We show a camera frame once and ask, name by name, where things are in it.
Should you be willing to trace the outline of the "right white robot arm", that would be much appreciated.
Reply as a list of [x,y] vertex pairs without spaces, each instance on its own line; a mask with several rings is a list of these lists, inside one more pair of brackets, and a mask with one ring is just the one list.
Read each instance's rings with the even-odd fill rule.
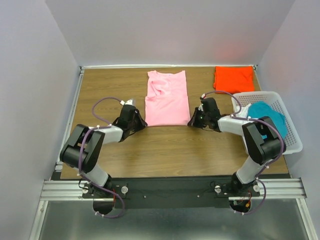
[[190,127],[209,128],[218,133],[231,133],[244,138],[248,157],[226,186],[220,186],[226,194],[241,196],[254,184],[271,162],[285,151],[285,143],[270,117],[244,118],[234,114],[221,114],[216,100],[202,96],[196,107]]

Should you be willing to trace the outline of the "folded orange t shirt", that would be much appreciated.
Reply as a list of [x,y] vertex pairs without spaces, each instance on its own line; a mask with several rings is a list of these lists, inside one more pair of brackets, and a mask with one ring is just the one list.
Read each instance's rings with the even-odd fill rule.
[[213,88],[230,94],[253,92],[255,90],[253,67],[216,66]]

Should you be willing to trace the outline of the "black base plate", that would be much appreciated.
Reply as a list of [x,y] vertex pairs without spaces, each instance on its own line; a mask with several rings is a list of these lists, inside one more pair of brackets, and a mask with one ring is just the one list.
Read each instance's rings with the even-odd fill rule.
[[256,181],[245,185],[231,175],[192,177],[113,178],[109,192],[85,183],[82,197],[94,207],[121,209],[229,208],[247,212],[247,204],[263,188]]

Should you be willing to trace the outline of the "white plastic basket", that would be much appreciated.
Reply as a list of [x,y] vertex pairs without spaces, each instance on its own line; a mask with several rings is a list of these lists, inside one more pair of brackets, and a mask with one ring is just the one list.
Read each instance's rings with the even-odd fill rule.
[[287,135],[284,138],[284,143],[286,145],[286,151],[284,155],[290,155],[294,153],[299,153],[303,149],[303,144],[295,128],[295,125],[291,119],[289,112],[281,98],[281,96],[274,91],[250,91],[236,93],[234,96],[239,100],[242,107],[246,107],[249,104],[254,104],[256,102],[265,102],[274,111],[284,115],[285,127],[287,130]]

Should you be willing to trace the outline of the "pink t shirt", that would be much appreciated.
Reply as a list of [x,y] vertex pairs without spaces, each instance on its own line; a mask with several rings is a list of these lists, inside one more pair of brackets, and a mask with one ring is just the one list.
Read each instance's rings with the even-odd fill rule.
[[191,120],[186,72],[147,73],[145,121],[149,127],[186,126]]

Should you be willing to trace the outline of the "teal t shirt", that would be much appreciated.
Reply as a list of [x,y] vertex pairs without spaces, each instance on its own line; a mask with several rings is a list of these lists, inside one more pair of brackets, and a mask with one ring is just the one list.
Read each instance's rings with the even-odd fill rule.
[[288,134],[285,116],[282,113],[273,110],[267,103],[263,101],[253,103],[248,108],[247,116],[255,119],[269,117],[283,139]]

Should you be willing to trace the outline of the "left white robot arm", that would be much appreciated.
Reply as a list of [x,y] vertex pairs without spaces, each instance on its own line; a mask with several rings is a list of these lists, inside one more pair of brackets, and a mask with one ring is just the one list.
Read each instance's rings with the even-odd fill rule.
[[89,181],[99,197],[107,197],[113,192],[112,177],[98,164],[102,146],[120,143],[146,127],[140,111],[132,104],[124,104],[112,124],[96,127],[76,125],[62,147],[59,159]]

